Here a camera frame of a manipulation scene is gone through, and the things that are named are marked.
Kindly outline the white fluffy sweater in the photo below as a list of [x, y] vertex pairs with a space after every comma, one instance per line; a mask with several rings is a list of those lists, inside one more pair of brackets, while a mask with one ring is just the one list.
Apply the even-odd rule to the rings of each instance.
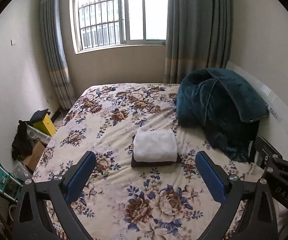
[[137, 162], [175, 163], [178, 158], [177, 141], [171, 129], [138, 130], [133, 145], [133, 156]]

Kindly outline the black clothes pile on floor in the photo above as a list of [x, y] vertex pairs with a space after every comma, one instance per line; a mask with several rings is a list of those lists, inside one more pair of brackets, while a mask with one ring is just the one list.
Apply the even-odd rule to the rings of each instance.
[[12, 159], [16, 161], [18, 158], [26, 158], [33, 151], [33, 141], [27, 133], [27, 122], [19, 120], [17, 133], [12, 142]]

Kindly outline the white headboard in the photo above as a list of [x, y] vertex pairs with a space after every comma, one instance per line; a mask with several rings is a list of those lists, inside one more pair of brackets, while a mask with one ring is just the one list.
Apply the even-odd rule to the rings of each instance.
[[232, 62], [226, 69], [245, 78], [265, 101], [269, 116], [260, 121], [258, 135], [264, 137], [288, 161], [288, 106], [264, 83]]

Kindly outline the cardboard box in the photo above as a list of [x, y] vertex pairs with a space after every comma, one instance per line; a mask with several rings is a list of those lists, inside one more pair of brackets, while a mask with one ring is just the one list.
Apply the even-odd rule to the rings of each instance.
[[36, 142], [33, 146], [32, 154], [27, 156], [23, 163], [33, 172], [36, 169], [37, 164], [45, 150], [44, 145], [41, 142]]

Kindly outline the floral fleece bed blanket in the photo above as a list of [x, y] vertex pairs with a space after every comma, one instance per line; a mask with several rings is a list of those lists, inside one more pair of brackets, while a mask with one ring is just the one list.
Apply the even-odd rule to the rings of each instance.
[[[33, 179], [64, 174], [87, 151], [97, 165], [71, 204], [94, 239], [197, 239], [219, 209], [196, 166], [205, 151], [226, 173], [256, 182], [263, 170], [231, 161], [213, 149], [204, 132], [177, 122], [178, 85], [123, 83], [92, 86], [69, 110], [45, 148]], [[181, 163], [131, 166], [140, 129], [171, 129]]]

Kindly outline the white plastic basket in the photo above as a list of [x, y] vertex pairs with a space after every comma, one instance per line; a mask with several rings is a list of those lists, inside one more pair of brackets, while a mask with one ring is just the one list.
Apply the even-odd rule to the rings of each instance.
[[26, 131], [27, 131], [27, 136], [31, 140], [37, 140], [45, 145], [47, 145], [52, 139], [50, 135], [47, 135], [30, 125], [26, 125]]

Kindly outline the teal plush quilt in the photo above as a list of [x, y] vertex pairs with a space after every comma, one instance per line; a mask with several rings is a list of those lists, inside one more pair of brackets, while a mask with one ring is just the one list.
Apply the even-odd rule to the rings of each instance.
[[260, 120], [268, 115], [262, 97], [232, 70], [196, 70], [178, 90], [178, 124], [200, 127], [212, 148], [240, 163], [254, 161]]

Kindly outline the black folded garment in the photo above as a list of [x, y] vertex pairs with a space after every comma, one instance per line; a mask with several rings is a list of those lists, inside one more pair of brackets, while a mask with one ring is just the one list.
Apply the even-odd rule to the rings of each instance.
[[137, 161], [135, 161], [133, 153], [132, 153], [131, 167], [167, 166], [167, 165], [181, 163], [181, 161], [182, 161], [182, 158], [181, 158], [180, 154], [178, 153], [178, 158], [177, 158], [177, 161], [175, 163], [172, 163], [172, 162], [161, 162], [161, 163], [137, 162]]

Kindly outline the yellow box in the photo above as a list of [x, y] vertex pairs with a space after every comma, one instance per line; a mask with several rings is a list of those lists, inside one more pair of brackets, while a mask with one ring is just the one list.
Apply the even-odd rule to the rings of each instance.
[[51, 121], [48, 114], [46, 114], [42, 120], [33, 123], [33, 127], [35, 129], [38, 129], [41, 132], [51, 136], [51, 137], [56, 132], [56, 128], [55, 128], [55, 126], [54, 126], [53, 122]]

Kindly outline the dark cap on box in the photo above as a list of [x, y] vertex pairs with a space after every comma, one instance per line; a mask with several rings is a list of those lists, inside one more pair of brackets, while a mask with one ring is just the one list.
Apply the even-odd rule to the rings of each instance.
[[43, 121], [46, 115], [50, 115], [51, 112], [49, 111], [49, 109], [44, 109], [44, 110], [38, 110], [36, 111], [32, 117], [30, 118], [30, 122], [31, 123], [36, 123], [36, 122], [40, 122]]

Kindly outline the right striped grey curtain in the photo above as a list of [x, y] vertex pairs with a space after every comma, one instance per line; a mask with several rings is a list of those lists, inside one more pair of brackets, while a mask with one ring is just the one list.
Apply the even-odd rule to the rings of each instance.
[[230, 55], [232, 0], [168, 0], [164, 83], [196, 69], [225, 68]]

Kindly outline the striped grey curtain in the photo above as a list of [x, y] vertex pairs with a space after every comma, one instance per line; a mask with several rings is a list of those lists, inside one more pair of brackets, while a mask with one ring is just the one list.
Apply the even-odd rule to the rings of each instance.
[[168, 0], [164, 83], [196, 69], [225, 68], [230, 55], [232, 0]]
[[50, 79], [60, 107], [69, 110], [76, 102], [76, 97], [64, 52], [59, 0], [40, 0], [40, 23]]

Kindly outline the left striped grey curtain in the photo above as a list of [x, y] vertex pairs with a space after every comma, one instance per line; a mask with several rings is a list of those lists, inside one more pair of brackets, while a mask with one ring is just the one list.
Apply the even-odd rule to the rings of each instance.
[[40, 23], [50, 79], [60, 107], [69, 110], [76, 102], [76, 97], [64, 52], [59, 0], [40, 0]]

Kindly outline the window with metal bars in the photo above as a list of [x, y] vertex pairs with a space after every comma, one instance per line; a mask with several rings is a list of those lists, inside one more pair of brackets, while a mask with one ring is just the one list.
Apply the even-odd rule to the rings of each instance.
[[70, 0], [75, 52], [164, 45], [167, 4], [168, 0]]

